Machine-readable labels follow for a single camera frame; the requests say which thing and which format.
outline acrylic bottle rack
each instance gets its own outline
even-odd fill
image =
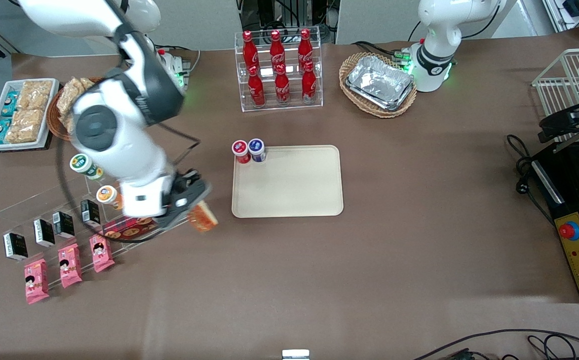
[[[63,191],[61,190],[61,186],[59,185],[0,210],[0,243],[3,244],[3,235],[7,233],[16,233],[25,237],[28,257],[26,260],[20,261],[21,291],[24,289],[24,265],[33,260],[39,259],[41,256],[45,259],[45,262],[47,262],[47,281],[49,283],[49,289],[51,290],[61,284],[58,261],[59,249],[73,242],[73,238],[67,239],[55,235],[54,240],[56,241],[56,244],[50,247],[45,247],[36,244],[34,237],[34,221],[40,218],[51,223],[52,214],[54,214],[54,212],[60,211],[72,216],[74,221],[75,242],[78,244],[82,273],[85,274],[94,268],[92,253],[89,247],[89,239],[93,233],[92,230],[86,227],[81,221],[80,203],[86,199],[97,203],[100,210],[100,222],[102,224],[121,218],[123,214],[120,210],[115,210],[110,205],[102,205],[101,203],[96,202],[96,192],[98,189],[104,185],[114,186],[115,182],[114,178],[107,176],[98,180],[89,180],[84,176],[69,180],[67,182],[67,187],[74,197],[76,207],[72,207],[70,203],[68,203]],[[101,227],[95,227],[95,230],[97,231],[100,229]],[[137,235],[137,237],[134,237],[132,241],[145,239],[157,235],[160,232],[162,232],[162,230],[154,228],[153,230]],[[109,241],[109,246],[111,246],[114,257],[136,248],[140,244],[141,243],[119,243]]]
[[[280,31],[280,41],[285,48],[285,70],[289,79],[289,93],[291,100],[289,104],[281,106],[276,101],[275,76],[272,71],[270,59],[270,47],[272,43],[272,30],[258,30],[251,32],[251,41],[258,49],[260,63],[259,76],[262,80],[262,88],[265,94],[264,107],[257,108],[250,96],[248,80],[248,68],[243,58],[243,32],[234,34],[234,52],[236,59],[236,75],[238,80],[239,95],[241,98],[241,109],[243,112],[253,112],[256,110],[276,110],[323,106],[323,63],[321,57],[321,34],[319,27],[310,26],[310,42],[312,43],[312,62],[314,63],[314,75],[316,76],[316,96],[312,104],[303,102],[303,74],[299,73],[299,44],[301,43],[301,30],[305,27],[292,27],[289,29],[278,29]]]

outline coca-cola bottle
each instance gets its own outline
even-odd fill
[[[317,98],[317,76],[314,75],[314,63],[305,63],[303,73],[303,103],[313,104]]]
[[[276,79],[274,80],[276,100],[281,107],[287,107],[290,104],[290,80],[285,75],[285,64],[278,64],[274,69],[276,70]]]
[[[280,65],[282,65],[283,73],[285,73],[285,48],[283,48],[283,44],[281,44],[281,33],[278,30],[271,31],[269,57],[271,57],[271,68],[274,74],[278,74],[277,70],[280,68]]]
[[[258,72],[256,68],[248,69],[250,78],[247,81],[247,85],[250,88],[251,100],[253,100],[253,107],[256,109],[265,106],[265,93],[263,91],[263,82],[260,77],[258,77]]]
[[[300,31],[300,44],[298,44],[299,73],[303,73],[307,62],[312,62],[312,43],[310,42],[310,29],[303,29]]]
[[[254,68],[256,71],[260,68],[258,63],[258,50],[256,45],[252,42],[252,32],[250,30],[243,31],[243,59],[245,61],[245,66],[247,71]]]

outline wicker basket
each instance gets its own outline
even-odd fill
[[[102,77],[90,77],[89,80],[94,84],[98,84],[102,82],[104,78]],[[56,107],[56,104],[59,102],[59,98],[61,98],[61,94],[63,94],[63,88],[61,88],[54,98],[52,98],[51,102],[49,103],[49,107],[47,108],[47,127],[49,128],[50,132],[54,134],[55,137],[63,139],[64,141],[70,141],[70,133],[68,130],[63,126],[59,117],[61,113],[59,112],[59,108]]]
[[[416,98],[416,85],[414,85],[413,89],[411,89],[411,92],[409,93],[407,98],[405,98],[403,103],[396,111],[386,111],[384,109],[381,109],[378,105],[367,100],[367,98],[360,96],[356,92],[351,91],[347,87],[347,85],[345,85],[345,78],[347,78],[347,75],[349,75],[352,72],[352,70],[354,70],[354,67],[356,66],[356,64],[358,64],[359,60],[362,57],[369,57],[371,55],[374,55],[375,57],[381,59],[383,62],[385,62],[385,64],[388,64],[393,67],[397,66],[397,64],[395,64],[394,61],[388,59],[387,57],[379,54],[374,54],[372,52],[359,52],[358,54],[351,55],[344,62],[342,62],[342,65],[338,70],[340,89],[342,89],[342,92],[345,93],[345,95],[349,98],[349,100],[351,100],[352,103],[354,103],[359,109],[368,114],[372,114],[373,116],[382,119],[390,119],[393,117],[397,117],[406,112],[406,110],[414,102]]]

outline robotic arm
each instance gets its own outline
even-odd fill
[[[152,0],[123,3],[158,11]],[[211,186],[195,170],[177,173],[144,130],[179,113],[184,92],[178,79],[114,0],[20,0],[20,6],[42,28],[105,36],[132,60],[130,68],[112,69],[75,101],[72,144],[118,178],[125,215],[155,217],[166,229],[178,224]],[[148,16],[143,28],[158,25],[156,18],[160,13]]]
[[[474,23],[493,16],[507,0],[420,0],[418,16],[427,27],[424,43],[413,44],[411,75],[418,91],[441,87],[463,34],[459,24]]]

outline brown table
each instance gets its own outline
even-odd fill
[[[464,41],[442,88],[392,120],[361,112],[340,91],[338,68],[354,46],[324,47],[322,109],[248,114],[233,52],[204,52],[184,111],[167,123],[202,139],[182,166],[212,182],[207,203],[219,226],[178,227],[35,305],[25,303],[22,267],[0,240],[0,358],[277,359],[281,349],[308,348],[315,360],[408,359],[499,328],[579,336],[559,241],[514,191],[516,156],[504,145],[515,133],[540,148],[530,82],[567,48],[579,48],[579,30]],[[15,55],[13,73],[65,82],[115,63]],[[170,157],[189,145],[150,133]],[[229,147],[253,137],[337,146],[342,214],[235,218]],[[0,210],[57,184],[56,145],[0,153]],[[65,161],[74,153],[68,146]],[[531,353],[520,333],[464,345]]]

